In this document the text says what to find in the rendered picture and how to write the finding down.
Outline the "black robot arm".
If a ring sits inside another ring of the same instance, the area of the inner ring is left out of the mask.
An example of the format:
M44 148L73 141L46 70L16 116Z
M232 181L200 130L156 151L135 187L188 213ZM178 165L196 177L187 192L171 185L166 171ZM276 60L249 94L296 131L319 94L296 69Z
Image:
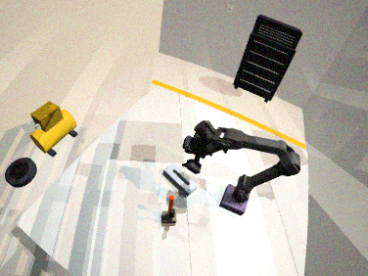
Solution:
M254 176L243 174L239 176L235 190L232 194L234 203L242 206L244 201L250 197L251 190L262 183L268 182L280 176L292 176L300 172L300 156L291 146L283 140L272 140L257 136L248 135L240 129L234 127L221 127L216 129L210 120L202 120L194 130L202 138L187 135L182 148L187 154L197 154L201 150L201 143L206 142L207 150L211 154L222 151L227 155L228 150L239 151L242 149L252 149L277 155L280 161ZM221 138L221 133L223 136Z

